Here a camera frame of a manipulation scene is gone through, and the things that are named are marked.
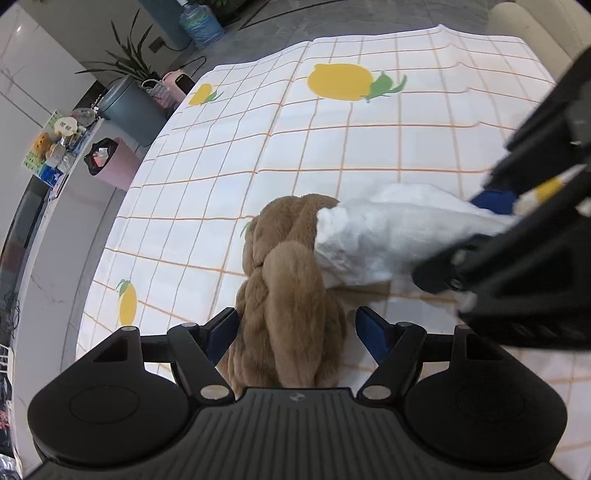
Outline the blue water bottle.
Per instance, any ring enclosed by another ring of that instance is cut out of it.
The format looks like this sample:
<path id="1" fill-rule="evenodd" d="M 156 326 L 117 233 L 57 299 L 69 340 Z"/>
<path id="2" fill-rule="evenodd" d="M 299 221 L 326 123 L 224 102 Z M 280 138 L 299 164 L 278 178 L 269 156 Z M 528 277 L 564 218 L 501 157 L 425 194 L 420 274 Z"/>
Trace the blue water bottle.
<path id="1" fill-rule="evenodd" d="M 177 3 L 182 9 L 179 24 L 197 48 L 207 47 L 224 35 L 211 8 L 197 1 L 178 0 Z"/>

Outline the pink waste bin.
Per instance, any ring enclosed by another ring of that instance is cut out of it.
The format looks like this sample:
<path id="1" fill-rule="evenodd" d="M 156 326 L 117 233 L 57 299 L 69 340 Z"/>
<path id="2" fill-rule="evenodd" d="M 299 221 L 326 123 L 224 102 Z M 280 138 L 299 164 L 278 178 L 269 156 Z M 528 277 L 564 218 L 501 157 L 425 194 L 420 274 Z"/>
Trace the pink waste bin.
<path id="1" fill-rule="evenodd" d="M 103 138 L 93 143 L 84 156 L 84 162 L 92 177 L 127 191 L 142 160 L 123 139 L 116 137 Z"/>

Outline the grey trash can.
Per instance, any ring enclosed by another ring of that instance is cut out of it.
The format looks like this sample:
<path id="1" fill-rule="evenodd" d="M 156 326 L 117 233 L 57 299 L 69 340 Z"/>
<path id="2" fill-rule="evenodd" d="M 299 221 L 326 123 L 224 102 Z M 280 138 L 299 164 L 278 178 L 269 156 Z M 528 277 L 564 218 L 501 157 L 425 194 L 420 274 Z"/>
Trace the grey trash can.
<path id="1" fill-rule="evenodd" d="M 98 111 L 140 146 L 150 145 L 167 121 L 165 110 L 131 76 L 113 83 L 99 101 Z"/>

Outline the teddy bear decoration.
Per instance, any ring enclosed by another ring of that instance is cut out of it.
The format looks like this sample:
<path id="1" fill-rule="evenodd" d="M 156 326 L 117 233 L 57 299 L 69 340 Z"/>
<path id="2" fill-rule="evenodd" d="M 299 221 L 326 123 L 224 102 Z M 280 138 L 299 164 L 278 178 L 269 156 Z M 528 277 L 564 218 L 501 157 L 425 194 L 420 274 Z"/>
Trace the teddy bear decoration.
<path id="1" fill-rule="evenodd" d="M 23 168 L 48 187 L 54 187 L 73 167 L 96 119 L 91 108 L 77 108 L 69 114 L 54 111 L 33 140 Z"/>

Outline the checked lemon tablecloth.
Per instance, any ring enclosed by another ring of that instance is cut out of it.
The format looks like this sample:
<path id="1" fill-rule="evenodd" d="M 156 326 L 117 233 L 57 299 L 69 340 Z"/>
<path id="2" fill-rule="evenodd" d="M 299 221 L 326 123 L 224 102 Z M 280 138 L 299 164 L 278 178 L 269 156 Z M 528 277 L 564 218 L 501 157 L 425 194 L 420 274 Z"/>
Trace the checked lemon tablecloth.
<path id="1" fill-rule="evenodd" d="M 197 81 L 147 151 L 90 283 L 84 355 L 235 303 L 245 225 L 271 200 L 432 184 L 469 200 L 553 87 L 526 43 L 445 26 L 301 42 Z"/>

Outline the brown plush toy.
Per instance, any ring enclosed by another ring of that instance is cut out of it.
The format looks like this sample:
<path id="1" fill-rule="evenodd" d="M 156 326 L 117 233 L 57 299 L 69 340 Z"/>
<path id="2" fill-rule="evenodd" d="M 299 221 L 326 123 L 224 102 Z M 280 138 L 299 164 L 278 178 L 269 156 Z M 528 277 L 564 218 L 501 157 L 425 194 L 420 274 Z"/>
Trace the brown plush toy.
<path id="1" fill-rule="evenodd" d="M 217 365 L 235 395 L 338 385 L 348 324 L 314 251 L 318 211 L 337 203 L 321 194 L 280 197 L 246 226 L 238 334 Z"/>

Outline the potted green plant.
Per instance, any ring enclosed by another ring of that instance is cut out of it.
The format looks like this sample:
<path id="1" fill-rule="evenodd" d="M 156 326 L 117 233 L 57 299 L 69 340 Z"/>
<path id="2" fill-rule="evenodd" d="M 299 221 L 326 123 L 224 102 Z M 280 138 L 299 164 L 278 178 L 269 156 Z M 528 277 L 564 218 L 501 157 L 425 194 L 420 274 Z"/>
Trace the potted green plant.
<path id="1" fill-rule="evenodd" d="M 140 14 L 137 9 L 129 24 L 127 34 L 119 33 L 113 20 L 110 21 L 111 33 L 114 41 L 119 47 L 120 52 L 115 53 L 106 50 L 109 61 L 88 61 L 84 63 L 84 68 L 76 72 L 81 74 L 109 73 L 116 75 L 117 79 L 130 77 L 138 85 L 147 80 L 159 81 L 161 76 L 147 63 L 144 58 L 144 44 L 151 33 L 153 25 L 150 24 L 141 34 L 137 41 L 134 40 L 134 30 Z"/>

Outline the white cloth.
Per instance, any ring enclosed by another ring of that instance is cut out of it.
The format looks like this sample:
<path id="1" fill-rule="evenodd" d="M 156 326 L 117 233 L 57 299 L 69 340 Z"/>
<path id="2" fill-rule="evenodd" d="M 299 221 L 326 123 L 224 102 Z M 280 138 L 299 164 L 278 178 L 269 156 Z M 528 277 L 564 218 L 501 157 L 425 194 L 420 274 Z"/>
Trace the white cloth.
<path id="1" fill-rule="evenodd" d="M 322 208 L 317 218 L 315 258 L 327 288 L 408 277 L 444 249 L 477 234 L 502 233 L 517 220 L 436 186 L 408 183 Z"/>

